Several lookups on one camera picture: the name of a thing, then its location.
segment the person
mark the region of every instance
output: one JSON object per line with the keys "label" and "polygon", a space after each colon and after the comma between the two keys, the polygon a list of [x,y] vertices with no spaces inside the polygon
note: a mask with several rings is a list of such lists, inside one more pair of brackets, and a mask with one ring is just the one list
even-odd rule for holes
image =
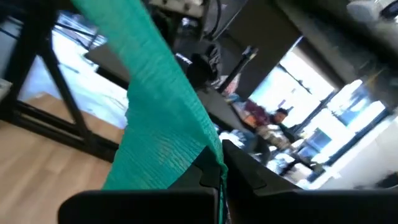
{"label": "person", "polygon": [[291,142],[290,133],[286,133],[285,129],[281,128],[281,131],[284,135],[288,135],[287,140],[276,138],[276,141],[269,142],[265,140],[267,143],[264,143],[264,139],[267,139],[268,135],[267,130],[269,130],[269,125],[278,125],[283,126],[282,122],[288,117],[289,112],[286,109],[279,108],[275,111],[275,113],[268,113],[263,107],[257,105],[255,102],[251,100],[247,100],[244,109],[249,112],[255,120],[255,130],[256,133],[252,133],[250,131],[238,131],[234,130],[233,134],[235,134],[239,140],[244,144],[243,150],[248,153],[261,153],[260,160],[261,163],[266,165],[268,163],[271,152],[269,150],[268,145],[273,144],[279,149],[285,148]]}

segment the black metal frame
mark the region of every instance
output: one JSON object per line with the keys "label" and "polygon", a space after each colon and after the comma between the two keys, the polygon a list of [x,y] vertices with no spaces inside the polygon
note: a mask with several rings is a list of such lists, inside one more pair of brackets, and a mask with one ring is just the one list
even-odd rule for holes
{"label": "black metal frame", "polygon": [[[4,79],[11,82],[12,86],[9,94],[0,104],[0,118],[112,162],[119,145],[93,134],[87,128],[83,115],[58,68],[59,62],[52,50],[52,39],[50,38],[52,28],[57,20],[55,9],[53,1],[45,1],[43,4],[32,3],[27,10],[26,20],[4,74]],[[17,99],[37,55],[43,58],[75,124]]]}

